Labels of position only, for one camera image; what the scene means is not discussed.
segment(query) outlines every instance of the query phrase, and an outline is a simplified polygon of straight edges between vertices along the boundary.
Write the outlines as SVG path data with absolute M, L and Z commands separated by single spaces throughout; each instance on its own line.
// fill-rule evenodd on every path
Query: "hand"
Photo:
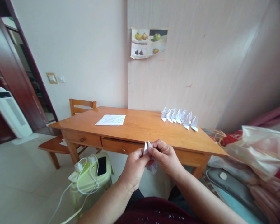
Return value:
M 175 179 L 184 168 L 172 146 L 159 139 L 152 143 L 152 147 L 147 149 L 148 152 L 159 162 L 164 172 Z
M 143 155 L 144 148 L 139 148 L 128 155 L 124 170 L 118 181 L 132 193 L 139 188 L 140 180 L 146 165 L 149 165 L 151 156 L 149 153 Z

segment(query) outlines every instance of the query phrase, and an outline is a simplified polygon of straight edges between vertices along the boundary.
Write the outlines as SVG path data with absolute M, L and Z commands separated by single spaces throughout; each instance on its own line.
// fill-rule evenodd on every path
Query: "chair backrest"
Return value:
M 72 116 L 74 116 L 75 114 L 83 113 L 85 111 L 90 110 L 90 109 L 84 109 L 84 108 L 79 108 L 79 107 L 74 107 L 74 106 L 88 106 L 88 107 L 91 107 L 92 109 L 96 108 L 96 101 L 69 99 L 69 104 L 71 106 Z

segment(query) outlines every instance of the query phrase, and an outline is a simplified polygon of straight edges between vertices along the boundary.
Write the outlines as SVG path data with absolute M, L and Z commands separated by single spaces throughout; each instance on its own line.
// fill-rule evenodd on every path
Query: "table top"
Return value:
M 106 114 L 125 114 L 120 126 L 95 125 Z M 88 132 L 104 137 L 144 143 L 162 139 L 176 149 L 227 156 L 201 128 L 198 132 L 183 125 L 162 121 L 161 112 L 100 106 L 49 125 L 52 128 Z

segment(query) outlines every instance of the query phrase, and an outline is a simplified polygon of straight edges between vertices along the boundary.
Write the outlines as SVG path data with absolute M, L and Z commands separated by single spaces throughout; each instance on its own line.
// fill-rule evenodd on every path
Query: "pear picture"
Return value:
M 139 33 L 139 31 L 135 34 L 135 38 L 137 40 L 142 40 L 142 35 Z
M 146 40 L 146 38 L 147 38 L 147 36 L 146 36 L 146 33 L 144 32 L 143 35 L 142 35 L 142 39 Z

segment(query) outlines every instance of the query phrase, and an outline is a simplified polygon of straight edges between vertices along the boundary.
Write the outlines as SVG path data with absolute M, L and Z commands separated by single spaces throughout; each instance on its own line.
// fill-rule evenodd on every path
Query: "poster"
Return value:
M 168 29 L 132 27 L 131 58 L 144 59 L 165 51 Z

